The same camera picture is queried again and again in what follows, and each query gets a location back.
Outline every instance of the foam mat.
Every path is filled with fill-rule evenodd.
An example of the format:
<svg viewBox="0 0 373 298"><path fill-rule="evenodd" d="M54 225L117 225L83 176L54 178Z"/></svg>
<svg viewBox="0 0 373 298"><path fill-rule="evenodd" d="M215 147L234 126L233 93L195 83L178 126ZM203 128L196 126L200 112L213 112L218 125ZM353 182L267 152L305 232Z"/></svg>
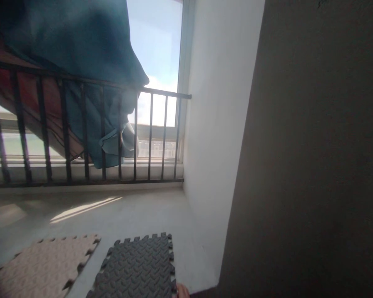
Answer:
<svg viewBox="0 0 373 298"><path fill-rule="evenodd" d="M170 298L176 293L176 281L171 281L175 268L171 234L153 234L134 241L117 240L109 249L94 288L87 298L98 297L160 297Z"/></svg>
<svg viewBox="0 0 373 298"><path fill-rule="evenodd" d="M0 298L63 298L101 240L98 235L40 240L0 268Z"/></svg>

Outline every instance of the window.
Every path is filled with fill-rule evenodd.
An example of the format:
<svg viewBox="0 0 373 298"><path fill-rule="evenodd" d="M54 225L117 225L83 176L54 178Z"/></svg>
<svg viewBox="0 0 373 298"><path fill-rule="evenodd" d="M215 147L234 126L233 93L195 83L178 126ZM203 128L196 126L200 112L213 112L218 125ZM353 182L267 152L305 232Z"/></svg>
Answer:
<svg viewBox="0 0 373 298"><path fill-rule="evenodd" d="M149 77L147 87L177 92L179 54L181 43L182 1L178 0L128 0L131 45ZM169 97L167 125L175 127L177 99ZM154 126L164 126L165 97L154 95ZM134 123L134 113L128 116ZM150 124L150 94L141 93L138 99L138 128ZM145 130L140 138L149 137Z"/></svg>
<svg viewBox="0 0 373 298"><path fill-rule="evenodd" d="M149 77L149 88L177 92L179 77L180 45L183 1L182 0L127 0L130 22L131 45L144 71ZM153 97L152 159L175 157L177 135L177 99L168 97L166 143L163 148L165 122L165 96ZM128 116L134 124L134 113ZM17 126L17 117L0 106L0 122L7 159L22 159L22 148ZM150 94L141 93L138 99L139 156L149 156ZM26 131L28 151L35 160L44 159L44 145L36 135ZM63 158L50 148L52 162L64 162Z"/></svg>

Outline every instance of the hand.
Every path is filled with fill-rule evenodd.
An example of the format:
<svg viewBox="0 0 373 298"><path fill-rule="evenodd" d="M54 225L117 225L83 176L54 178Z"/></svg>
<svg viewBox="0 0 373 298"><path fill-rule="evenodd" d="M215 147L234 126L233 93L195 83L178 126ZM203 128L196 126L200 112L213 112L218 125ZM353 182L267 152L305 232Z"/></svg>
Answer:
<svg viewBox="0 0 373 298"><path fill-rule="evenodd" d="M177 284L177 298L189 298L189 292L183 284Z"/></svg>

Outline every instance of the concrete floor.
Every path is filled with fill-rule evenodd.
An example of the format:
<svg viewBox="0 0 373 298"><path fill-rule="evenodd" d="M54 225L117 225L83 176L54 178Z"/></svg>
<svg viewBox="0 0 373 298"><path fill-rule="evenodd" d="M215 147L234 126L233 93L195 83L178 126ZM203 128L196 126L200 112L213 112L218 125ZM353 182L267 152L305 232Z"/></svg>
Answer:
<svg viewBox="0 0 373 298"><path fill-rule="evenodd" d="M82 212L85 205L112 198ZM171 233L177 282L191 293L216 285L198 237L199 227L179 188L0 196L0 266L41 238L99 234L101 242L71 288L68 298L85 297L108 249L117 239Z"/></svg>

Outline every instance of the sky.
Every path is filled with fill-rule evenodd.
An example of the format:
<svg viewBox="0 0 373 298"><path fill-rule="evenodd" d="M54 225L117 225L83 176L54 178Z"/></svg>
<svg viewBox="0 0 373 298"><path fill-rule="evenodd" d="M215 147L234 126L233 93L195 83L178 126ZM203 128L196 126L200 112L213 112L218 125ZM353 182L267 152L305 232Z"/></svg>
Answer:
<svg viewBox="0 0 373 298"><path fill-rule="evenodd" d="M177 92L182 2L127 0L131 45L150 83L146 87ZM174 126L177 101L168 99L167 126ZM153 125L164 125L165 97L153 97ZM134 123L134 113L128 116ZM150 94L138 99L138 123L149 124Z"/></svg>

